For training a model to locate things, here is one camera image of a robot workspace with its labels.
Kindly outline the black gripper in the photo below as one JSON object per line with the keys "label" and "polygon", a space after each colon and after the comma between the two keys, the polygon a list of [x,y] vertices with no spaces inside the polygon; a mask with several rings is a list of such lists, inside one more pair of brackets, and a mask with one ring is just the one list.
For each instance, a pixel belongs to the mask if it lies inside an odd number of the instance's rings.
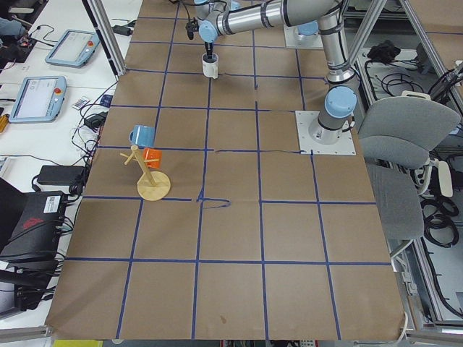
{"label": "black gripper", "polygon": [[205,42],[206,61],[213,61],[213,43]]}

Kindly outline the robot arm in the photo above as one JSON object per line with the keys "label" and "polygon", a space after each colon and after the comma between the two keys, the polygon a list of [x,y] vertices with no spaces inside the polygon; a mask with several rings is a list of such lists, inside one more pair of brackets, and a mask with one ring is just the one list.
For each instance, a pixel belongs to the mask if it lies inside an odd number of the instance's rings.
{"label": "robot arm", "polygon": [[298,25],[296,29],[297,38],[302,40],[306,38],[314,38],[319,35],[318,21],[313,20],[312,22],[306,22]]}
{"label": "robot arm", "polygon": [[215,61],[213,44],[220,36],[280,25],[300,28],[316,22],[330,90],[313,125],[313,139],[327,143],[331,135],[341,131],[357,105],[357,96],[348,86],[354,70],[344,34],[342,1],[264,1],[248,7],[241,7],[237,1],[195,1],[193,6],[197,16],[188,19],[185,29],[190,40],[195,33],[200,35],[208,63]]}

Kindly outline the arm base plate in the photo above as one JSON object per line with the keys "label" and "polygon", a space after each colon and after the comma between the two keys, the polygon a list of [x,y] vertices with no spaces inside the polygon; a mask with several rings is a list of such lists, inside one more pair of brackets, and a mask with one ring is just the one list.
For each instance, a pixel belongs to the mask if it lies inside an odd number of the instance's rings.
{"label": "arm base plate", "polygon": [[285,45],[287,48],[322,50],[323,44],[318,26],[310,27],[300,33],[299,27],[284,26]]}
{"label": "arm base plate", "polygon": [[295,111],[300,152],[313,155],[356,155],[349,121],[327,130],[318,122],[319,111]]}

